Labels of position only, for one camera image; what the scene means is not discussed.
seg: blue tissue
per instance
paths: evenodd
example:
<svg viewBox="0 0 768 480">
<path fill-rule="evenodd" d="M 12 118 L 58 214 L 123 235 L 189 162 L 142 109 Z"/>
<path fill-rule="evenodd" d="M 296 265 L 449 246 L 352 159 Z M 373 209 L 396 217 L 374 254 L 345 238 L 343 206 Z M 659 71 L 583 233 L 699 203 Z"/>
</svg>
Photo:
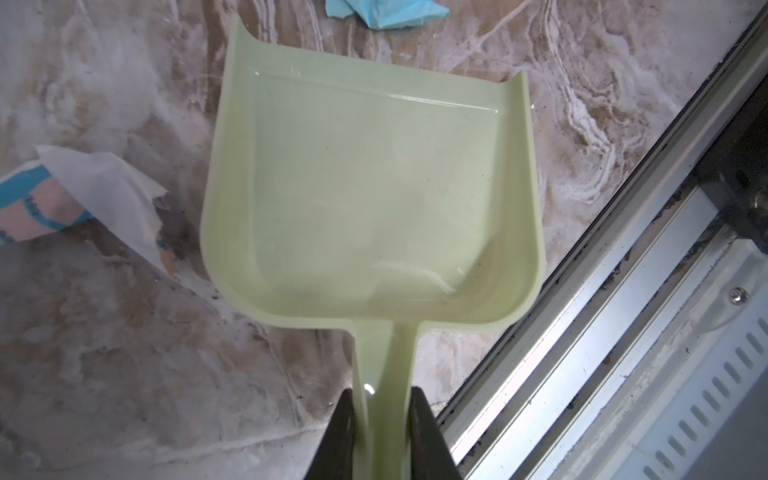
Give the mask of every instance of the blue tissue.
<svg viewBox="0 0 768 480">
<path fill-rule="evenodd" d="M 329 17 L 346 18 L 353 13 L 374 30 L 416 27 L 435 18 L 445 18 L 449 10 L 431 0 L 326 0 Z"/>
</svg>

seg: marble floor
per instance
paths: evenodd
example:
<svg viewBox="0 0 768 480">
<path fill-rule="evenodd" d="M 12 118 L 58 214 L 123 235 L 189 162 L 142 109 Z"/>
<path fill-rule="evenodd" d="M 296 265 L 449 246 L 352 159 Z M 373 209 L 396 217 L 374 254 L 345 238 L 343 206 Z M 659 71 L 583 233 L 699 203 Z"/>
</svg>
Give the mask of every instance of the marble floor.
<svg viewBox="0 0 768 480">
<path fill-rule="evenodd" d="M 168 280 L 97 223 L 0 248 L 0 476 L 301 478 L 350 382 L 350 337 L 284 330 L 211 286 L 197 228 L 230 18 L 264 41 L 502 81 L 528 71 L 548 271 L 762 0 L 445 0 L 376 32 L 322 0 L 0 3 L 0 174 L 36 144 L 164 185 Z M 435 409 L 498 334 L 432 333 Z"/>
</svg>

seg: green dustpan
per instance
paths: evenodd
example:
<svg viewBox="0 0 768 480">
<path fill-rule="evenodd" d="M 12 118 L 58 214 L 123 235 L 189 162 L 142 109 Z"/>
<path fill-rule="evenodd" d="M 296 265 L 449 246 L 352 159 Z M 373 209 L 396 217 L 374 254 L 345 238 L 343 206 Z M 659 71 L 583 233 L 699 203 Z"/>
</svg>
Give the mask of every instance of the green dustpan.
<svg viewBox="0 0 768 480">
<path fill-rule="evenodd" d="M 245 314 L 355 336 L 357 478 L 408 470 L 419 335 L 501 329 L 541 287 L 530 111 L 524 74 L 381 65 L 233 23 L 203 258 Z"/>
</svg>

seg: trash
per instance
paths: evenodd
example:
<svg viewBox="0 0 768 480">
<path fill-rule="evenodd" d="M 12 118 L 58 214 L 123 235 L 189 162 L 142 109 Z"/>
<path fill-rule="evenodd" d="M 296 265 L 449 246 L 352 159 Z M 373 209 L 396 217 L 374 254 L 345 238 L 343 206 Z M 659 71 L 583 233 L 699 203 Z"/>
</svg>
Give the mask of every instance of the trash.
<svg viewBox="0 0 768 480">
<path fill-rule="evenodd" d="M 168 276 L 174 257 L 160 237 L 160 184 L 106 152 L 37 146 L 39 160 L 0 177 L 0 245 L 40 237 L 96 218 Z"/>
<path fill-rule="evenodd" d="M 346 18 L 357 13 L 374 30 L 417 27 L 436 18 L 445 18 L 449 10 L 431 0 L 326 0 L 329 17 Z"/>
</svg>

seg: screw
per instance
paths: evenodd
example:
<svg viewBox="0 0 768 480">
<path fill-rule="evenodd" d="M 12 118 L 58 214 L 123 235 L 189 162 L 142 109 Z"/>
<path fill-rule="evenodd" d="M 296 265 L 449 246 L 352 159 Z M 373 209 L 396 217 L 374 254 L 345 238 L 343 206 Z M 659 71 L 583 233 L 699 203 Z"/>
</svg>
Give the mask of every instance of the screw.
<svg viewBox="0 0 768 480">
<path fill-rule="evenodd" d="M 750 299 L 750 295 L 746 292 L 745 289 L 741 288 L 740 286 L 736 286 L 730 291 L 728 298 L 733 305 L 743 305 L 747 300 Z"/>
</svg>

